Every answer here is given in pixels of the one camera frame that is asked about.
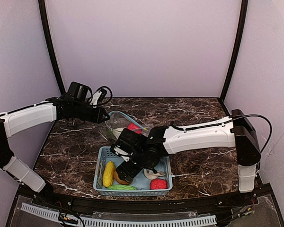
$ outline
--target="white cable organizer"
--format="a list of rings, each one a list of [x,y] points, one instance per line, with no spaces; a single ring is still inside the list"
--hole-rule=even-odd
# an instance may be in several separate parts
[[[21,210],[53,222],[60,222],[58,220],[58,210],[49,210],[24,202],[22,203]],[[78,220],[73,215],[68,215],[68,217],[71,219]],[[217,224],[215,215],[174,221],[114,221],[88,217],[81,218],[85,224],[85,227],[205,227]],[[69,223],[67,224],[76,227],[83,226],[80,220],[78,221],[79,222],[77,225]]]

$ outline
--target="white robot arm segment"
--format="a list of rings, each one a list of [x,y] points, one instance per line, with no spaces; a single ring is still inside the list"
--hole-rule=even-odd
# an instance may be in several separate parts
[[[217,121],[195,124],[179,128],[199,127],[215,123],[222,123],[230,120],[229,117],[224,117]],[[163,143],[166,151],[169,154],[176,154],[184,150],[193,150],[212,147],[235,147],[235,137],[231,133],[233,123],[225,125],[211,126],[208,128],[196,129],[192,131],[179,131],[169,126],[164,133],[166,141]]]
[[[44,102],[44,104],[41,102],[33,107],[10,114],[0,113],[0,115],[2,115],[0,118],[4,121],[7,138],[20,131],[57,119],[56,107],[48,102]]]
[[[10,162],[3,167],[3,170],[12,174],[19,182],[23,182],[35,192],[41,192],[46,185],[41,176],[16,156],[11,157]]]

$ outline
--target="black frame pole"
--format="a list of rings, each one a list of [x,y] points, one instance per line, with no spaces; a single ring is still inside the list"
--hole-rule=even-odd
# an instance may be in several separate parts
[[[46,6],[45,6],[45,1],[44,0],[38,0],[39,1],[39,9],[40,9],[40,16],[41,16],[41,21],[42,21],[42,27],[43,27],[43,32],[46,40],[46,45],[47,45],[47,50],[49,53],[49,57],[51,59],[52,67],[53,67],[53,72],[55,74],[57,84],[60,90],[61,95],[65,93],[65,87],[62,81],[62,77],[60,74],[60,70],[58,67],[58,62],[57,58],[55,55],[55,51],[53,48],[53,42],[52,42],[52,37],[49,29],[49,24],[47,20],[47,13],[46,13]]]
[[[231,61],[229,63],[228,71],[227,71],[227,74],[226,74],[226,79],[225,79],[224,86],[223,86],[221,96],[220,96],[220,100],[219,100],[222,103],[224,102],[224,100],[226,98],[227,91],[228,91],[229,85],[231,83],[233,71],[234,71],[234,68],[235,68],[235,65],[236,65],[236,61],[237,61],[237,57],[238,57],[238,53],[239,53],[239,49],[240,49],[240,44],[241,44],[241,40],[242,40],[242,36],[243,36],[243,30],[244,30],[244,24],[245,24],[246,12],[247,12],[247,5],[248,5],[248,0],[242,0],[235,44],[233,46]]]

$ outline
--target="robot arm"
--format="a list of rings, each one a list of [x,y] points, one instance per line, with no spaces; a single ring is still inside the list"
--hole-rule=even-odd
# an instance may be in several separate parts
[[[112,152],[124,158],[116,171],[121,180],[131,182],[143,169],[156,173],[155,166],[162,156],[185,150],[236,147],[239,191],[254,189],[256,166],[261,159],[256,131],[242,118],[243,112],[233,110],[231,117],[185,127],[162,126],[151,129],[148,137],[124,129],[112,145]]]
[[[36,125],[64,118],[74,117],[94,123],[108,120],[110,116],[101,107],[106,90],[99,88],[91,100],[86,101],[88,91],[91,92],[88,86],[72,82],[68,92],[59,98],[49,98],[16,111],[0,113],[0,168],[35,192],[50,188],[49,183],[14,155],[9,148],[8,138]]]

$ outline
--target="red ball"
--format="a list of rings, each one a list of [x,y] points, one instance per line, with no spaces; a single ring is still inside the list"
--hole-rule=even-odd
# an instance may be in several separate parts
[[[151,190],[156,190],[156,189],[167,189],[167,182],[163,179],[154,179],[151,181],[150,184]]]

